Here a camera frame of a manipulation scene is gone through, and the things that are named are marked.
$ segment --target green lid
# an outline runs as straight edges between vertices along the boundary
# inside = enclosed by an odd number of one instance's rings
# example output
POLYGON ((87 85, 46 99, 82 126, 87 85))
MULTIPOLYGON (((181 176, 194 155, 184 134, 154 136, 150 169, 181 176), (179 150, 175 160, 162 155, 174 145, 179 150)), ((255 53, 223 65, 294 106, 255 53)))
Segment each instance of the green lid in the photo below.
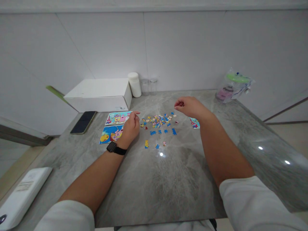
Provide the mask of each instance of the green lid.
POLYGON ((233 82, 238 83, 248 83, 250 81, 249 78, 240 74, 227 74, 227 78, 233 82))

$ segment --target glass cup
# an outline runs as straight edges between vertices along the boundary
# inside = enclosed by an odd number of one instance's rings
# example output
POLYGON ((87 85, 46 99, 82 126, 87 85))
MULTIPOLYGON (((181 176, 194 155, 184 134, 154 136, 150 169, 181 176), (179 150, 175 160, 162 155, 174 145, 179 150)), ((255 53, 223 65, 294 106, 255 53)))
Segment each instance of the glass cup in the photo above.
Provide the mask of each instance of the glass cup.
POLYGON ((156 95, 156 78, 150 79, 150 93, 151 95, 156 95))
POLYGON ((142 91, 143 96, 149 95, 149 80, 148 79, 141 80, 141 91, 142 91))

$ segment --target plastic bag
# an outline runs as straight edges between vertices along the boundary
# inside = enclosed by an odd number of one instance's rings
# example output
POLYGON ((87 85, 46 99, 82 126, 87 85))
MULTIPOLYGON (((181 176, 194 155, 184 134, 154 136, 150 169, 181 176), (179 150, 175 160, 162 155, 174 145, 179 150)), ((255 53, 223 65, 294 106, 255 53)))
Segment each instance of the plastic bag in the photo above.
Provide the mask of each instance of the plastic bag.
POLYGON ((232 99, 238 98, 243 92, 249 92, 253 83, 255 83, 253 79, 243 76, 231 68, 217 89, 216 98, 221 103, 230 102, 232 99))

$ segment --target forearm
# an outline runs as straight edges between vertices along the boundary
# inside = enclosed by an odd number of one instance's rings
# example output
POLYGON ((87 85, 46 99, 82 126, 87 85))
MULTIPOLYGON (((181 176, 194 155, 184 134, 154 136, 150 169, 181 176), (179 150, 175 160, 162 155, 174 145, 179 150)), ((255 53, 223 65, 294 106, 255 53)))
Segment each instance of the forearm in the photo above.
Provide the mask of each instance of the forearm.
POLYGON ((199 122, 205 158, 218 186, 226 179, 254 176, 250 163, 228 137, 214 114, 207 115, 199 122))
MULTIPOLYGON (((129 146, 120 139, 117 145, 123 149, 129 146)), ((122 159, 122 155, 105 151, 68 187, 59 201, 78 201, 88 206, 95 214, 113 182, 122 159)))

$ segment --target cartoon picture card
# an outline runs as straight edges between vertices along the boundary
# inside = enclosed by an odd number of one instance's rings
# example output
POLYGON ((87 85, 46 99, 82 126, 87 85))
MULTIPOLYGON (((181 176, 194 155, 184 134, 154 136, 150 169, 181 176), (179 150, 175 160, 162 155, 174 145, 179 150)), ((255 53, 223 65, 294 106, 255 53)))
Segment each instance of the cartoon picture card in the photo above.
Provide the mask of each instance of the cartoon picture card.
POLYGON ((124 125, 104 127, 99 144, 116 141, 122 135, 124 125))
POLYGON ((131 114, 131 111, 109 113, 105 125, 125 124, 130 114, 131 114))
POLYGON ((192 123, 192 127, 194 129, 200 129, 199 121, 195 118, 191 118, 191 117, 189 117, 189 118, 190 118, 190 122, 192 123))

